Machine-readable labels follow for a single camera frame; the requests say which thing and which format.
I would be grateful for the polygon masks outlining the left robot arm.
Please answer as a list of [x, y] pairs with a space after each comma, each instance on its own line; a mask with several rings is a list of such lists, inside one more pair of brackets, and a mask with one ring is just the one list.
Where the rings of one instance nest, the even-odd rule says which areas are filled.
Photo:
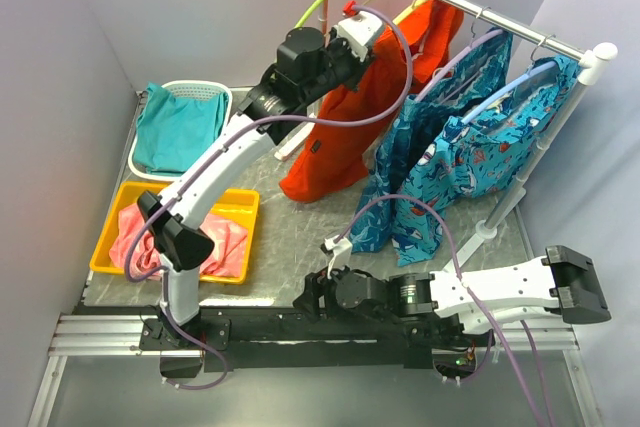
[[200, 266], [215, 246], [201, 228], [207, 214], [253, 162], [307, 120], [308, 106], [341, 85], [357, 87], [377, 38], [344, 26], [329, 34], [311, 27], [291, 30], [220, 137], [178, 180], [159, 194], [146, 191], [138, 198], [161, 259], [162, 333], [174, 347], [190, 347], [203, 331]]

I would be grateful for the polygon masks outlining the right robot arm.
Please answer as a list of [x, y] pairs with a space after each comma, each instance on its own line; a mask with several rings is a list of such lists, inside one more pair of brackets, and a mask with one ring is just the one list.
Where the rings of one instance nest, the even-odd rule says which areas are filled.
[[427, 321], [453, 346], [494, 325], [547, 315], [569, 325], [611, 318], [593, 260], [562, 245], [520, 264], [461, 275], [437, 271], [381, 280], [349, 267], [324, 268], [305, 277], [293, 306], [313, 322]]

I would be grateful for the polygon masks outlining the orange shorts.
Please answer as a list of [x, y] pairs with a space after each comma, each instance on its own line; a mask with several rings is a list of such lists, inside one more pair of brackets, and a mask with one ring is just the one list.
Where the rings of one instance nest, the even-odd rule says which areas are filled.
[[[464, 20], [464, 12], [437, 0], [426, 0], [398, 23], [411, 56], [405, 56], [387, 27], [373, 48], [374, 60], [358, 88], [340, 86], [324, 98], [319, 117], [357, 121], [384, 112], [398, 99], [406, 81], [406, 61], [413, 65], [410, 91], [417, 93], [434, 71], [449, 61], [449, 44]], [[280, 181], [284, 195], [296, 202], [315, 202], [368, 175], [364, 153], [387, 129], [394, 116], [361, 127], [316, 124], [288, 174]]]

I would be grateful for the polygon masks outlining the yellow hanger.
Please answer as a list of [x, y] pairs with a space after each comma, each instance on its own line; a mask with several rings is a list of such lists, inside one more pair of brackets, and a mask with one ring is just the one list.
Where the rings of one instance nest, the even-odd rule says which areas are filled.
[[399, 25], [412, 12], [414, 12], [418, 7], [425, 4], [427, 1], [429, 0], [412, 0], [412, 2], [393, 19], [393, 23], [395, 25]]

